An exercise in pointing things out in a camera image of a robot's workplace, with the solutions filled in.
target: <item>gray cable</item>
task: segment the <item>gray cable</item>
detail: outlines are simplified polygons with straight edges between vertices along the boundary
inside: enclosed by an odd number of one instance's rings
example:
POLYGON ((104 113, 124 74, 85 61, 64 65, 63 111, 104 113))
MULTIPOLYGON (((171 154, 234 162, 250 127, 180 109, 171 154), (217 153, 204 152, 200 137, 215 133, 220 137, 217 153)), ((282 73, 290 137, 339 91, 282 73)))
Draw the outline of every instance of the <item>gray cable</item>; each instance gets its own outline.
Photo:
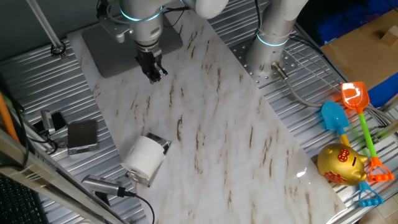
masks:
POLYGON ((308 101, 304 100, 303 98, 301 98, 301 97, 296 93, 296 91, 294 91, 294 89, 293 89, 293 87, 292 87, 292 84, 290 84, 289 79, 286 79, 285 82, 286 82, 287 87, 290 89, 290 91, 292 92, 292 94, 294 95, 294 97, 296 97, 296 99, 299 100, 299 102, 301 102, 301 103, 303 103, 303 104, 305 104, 305 105, 307 105, 307 106, 312 106, 312 107, 321 108, 321 107, 323 106, 323 104, 321 104, 321 103, 311 103, 311 102, 308 102, 308 101))
POLYGON ((109 3, 108 6, 106 6, 106 15, 107 15, 113 22, 117 22, 117 23, 120 23, 120 24, 127 24, 127 25, 130 24, 130 22, 128 22, 128 21, 121 21, 121 20, 119 20, 119 19, 114 18, 114 17, 111 15, 110 11, 109 11, 109 8, 110 8, 110 7, 111 7, 111 3, 109 3))
MULTIPOLYGON (((286 79, 285 82, 286 82, 287 87, 290 89, 290 91, 292 92, 294 97, 296 97, 296 99, 299 100, 299 102, 301 102, 301 103, 303 103, 303 104, 305 104, 307 106, 311 106, 311 107, 321 108, 323 106, 323 104, 321 104, 321 103, 311 103, 311 102, 308 102, 308 101, 304 100, 293 89, 293 86, 290 83, 289 79, 286 79)), ((379 110, 377 108, 374 108, 373 106, 367 106, 366 109, 371 110, 371 111, 375 112, 376 114, 378 114, 379 116, 382 116, 382 117, 386 118, 390 123, 395 122, 395 120, 392 119, 388 114, 386 114, 385 112, 383 112, 383 111, 381 111, 381 110, 379 110)))
POLYGON ((376 114, 378 114, 379 116, 382 116, 382 117, 386 118, 388 121, 390 121, 390 123, 394 123, 395 122, 395 120, 392 119, 388 114, 386 114, 385 112, 383 112, 383 111, 381 111, 381 110, 379 110, 377 108, 374 108, 372 106, 367 106, 366 109, 369 109, 369 110, 375 112, 376 114))

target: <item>metal bracket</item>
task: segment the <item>metal bracket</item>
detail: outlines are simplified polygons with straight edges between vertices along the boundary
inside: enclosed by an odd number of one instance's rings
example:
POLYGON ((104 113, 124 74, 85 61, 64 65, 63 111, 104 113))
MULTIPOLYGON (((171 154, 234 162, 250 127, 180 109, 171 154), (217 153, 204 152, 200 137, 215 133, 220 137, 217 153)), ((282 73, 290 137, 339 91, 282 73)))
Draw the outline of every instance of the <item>metal bracket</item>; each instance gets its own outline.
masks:
POLYGON ((125 33, 132 34, 132 30, 126 24, 115 24, 108 16, 102 15, 99 17, 99 23, 111 34, 119 43, 124 42, 125 33))
MULTIPOLYGON (((235 57, 239 60, 239 62, 243 65, 244 69, 248 72, 250 77, 257 83, 258 87, 264 86, 274 80, 280 78, 280 76, 274 72, 271 75, 255 75, 254 69, 251 68, 246 62, 246 52, 249 49, 249 46, 252 44, 252 40, 248 40, 243 42, 242 44, 238 44, 231 48, 232 53, 234 53, 235 57)), ((279 63, 280 67, 286 74, 290 74, 299 67, 299 64, 294 60, 294 58, 290 57, 285 52, 282 53, 282 60, 279 63)))

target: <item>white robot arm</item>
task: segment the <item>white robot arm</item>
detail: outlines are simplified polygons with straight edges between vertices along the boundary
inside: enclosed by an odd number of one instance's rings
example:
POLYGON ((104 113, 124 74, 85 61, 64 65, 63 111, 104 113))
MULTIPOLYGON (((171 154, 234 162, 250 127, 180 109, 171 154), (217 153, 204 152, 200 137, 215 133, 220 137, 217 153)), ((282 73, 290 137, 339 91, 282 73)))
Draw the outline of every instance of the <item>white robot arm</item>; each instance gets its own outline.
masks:
MULTIPOLYGON (((102 0, 99 8, 106 9, 102 15, 97 15, 100 23, 115 36, 119 42, 124 41, 128 33, 134 39, 137 47, 137 61, 142 72, 151 83, 158 82, 167 71, 162 67, 162 49, 159 37, 163 31, 163 6, 174 0, 119 0, 122 15, 128 22, 123 22, 121 29, 114 29, 114 24, 107 19, 108 1, 102 0)), ((181 0, 199 16, 210 19, 217 16, 226 6, 228 0, 181 0)))
POLYGON ((282 63, 282 52, 297 16, 308 0, 272 0, 262 13, 260 31, 246 55, 258 77, 273 73, 271 65, 282 63))

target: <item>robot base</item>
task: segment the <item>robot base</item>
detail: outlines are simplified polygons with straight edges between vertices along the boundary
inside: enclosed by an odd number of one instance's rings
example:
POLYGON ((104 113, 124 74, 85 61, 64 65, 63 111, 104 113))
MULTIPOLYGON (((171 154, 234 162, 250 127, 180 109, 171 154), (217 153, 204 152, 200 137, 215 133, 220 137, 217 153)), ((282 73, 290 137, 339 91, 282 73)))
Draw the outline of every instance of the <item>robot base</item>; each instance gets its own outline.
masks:
MULTIPOLYGON (((170 26, 166 17, 163 20, 165 25, 170 26)), ((126 37, 120 44, 100 24, 84 31, 82 36, 102 77, 109 78, 139 66, 136 44, 132 38, 126 37)), ((173 27, 164 27, 160 36, 163 58, 180 47, 182 40, 179 34, 173 27)))
MULTIPOLYGON (((252 63, 247 62, 246 54, 252 43, 252 40, 247 40, 241 44, 231 47, 230 49, 234 53, 235 57, 239 60, 239 62, 243 65, 250 77, 257 83, 257 86, 262 87, 270 82, 274 82, 274 80, 280 78, 280 76, 276 74, 276 72, 272 71, 271 61, 267 67, 264 65, 264 68, 261 72, 259 71, 259 68, 252 68, 250 66, 250 64, 252 63)), ((279 65, 282 67, 282 69, 284 69, 286 73, 291 73, 299 67, 299 64, 294 60, 294 58, 292 58, 284 51, 282 52, 279 65)))

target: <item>marble surface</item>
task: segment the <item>marble surface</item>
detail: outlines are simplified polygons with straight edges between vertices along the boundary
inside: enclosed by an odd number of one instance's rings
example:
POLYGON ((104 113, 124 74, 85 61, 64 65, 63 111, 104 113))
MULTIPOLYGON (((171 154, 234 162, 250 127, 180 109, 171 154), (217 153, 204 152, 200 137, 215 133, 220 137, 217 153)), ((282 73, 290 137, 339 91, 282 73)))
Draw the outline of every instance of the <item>marble surface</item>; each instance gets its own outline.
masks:
POLYGON ((137 185, 156 223, 318 224, 344 210, 209 23, 186 12, 175 29, 183 47, 155 85, 140 68, 101 78, 82 30, 68 35, 120 155, 148 132, 173 141, 151 187, 137 185))

